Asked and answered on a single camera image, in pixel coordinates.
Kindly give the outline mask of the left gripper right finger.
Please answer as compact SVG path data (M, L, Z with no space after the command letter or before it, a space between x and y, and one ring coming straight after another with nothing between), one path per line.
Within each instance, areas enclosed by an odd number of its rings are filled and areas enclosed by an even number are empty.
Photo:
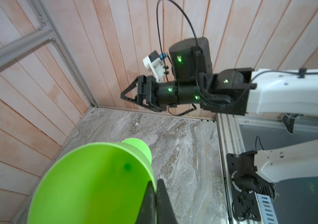
M162 179L157 181L156 205L157 224L178 224L166 190L165 182Z

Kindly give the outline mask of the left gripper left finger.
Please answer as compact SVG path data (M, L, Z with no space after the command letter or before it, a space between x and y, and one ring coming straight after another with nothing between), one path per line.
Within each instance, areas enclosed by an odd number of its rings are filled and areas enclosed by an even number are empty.
M149 181L135 224L156 224L156 194L152 181Z

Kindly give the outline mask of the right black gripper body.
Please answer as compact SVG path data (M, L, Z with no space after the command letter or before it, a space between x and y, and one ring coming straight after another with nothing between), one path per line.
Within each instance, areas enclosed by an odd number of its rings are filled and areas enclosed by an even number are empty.
M137 77L137 95L135 103L154 112L164 112L166 107L159 105L156 90L158 83L155 77L141 75Z

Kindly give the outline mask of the green wine glass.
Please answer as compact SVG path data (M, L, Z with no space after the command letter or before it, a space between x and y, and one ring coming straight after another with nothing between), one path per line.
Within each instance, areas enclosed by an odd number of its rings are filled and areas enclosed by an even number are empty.
M60 158L33 196L29 224L134 224L149 182L152 153L140 139L95 142Z

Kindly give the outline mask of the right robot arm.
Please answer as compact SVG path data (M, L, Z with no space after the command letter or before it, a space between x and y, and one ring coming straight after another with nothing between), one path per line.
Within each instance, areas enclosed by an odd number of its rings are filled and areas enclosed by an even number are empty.
M121 98L154 112L199 104L206 111L240 116L283 113L289 133L299 116L318 116L318 70L240 68L215 74L205 37L177 42L169 55L154 51L143 63L152 75L135 78ZM318 140L242 153L231 172L237 191L259 194L280 181L304 177L318 177Z

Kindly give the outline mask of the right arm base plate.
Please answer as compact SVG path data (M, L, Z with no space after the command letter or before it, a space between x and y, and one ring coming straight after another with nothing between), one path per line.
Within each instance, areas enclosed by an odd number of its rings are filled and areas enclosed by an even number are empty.
M254 177L254 157L257 153L249 151L241 155L227 154L230 187L233 200L231 210L236 221L261 221L256 199L258 180Z

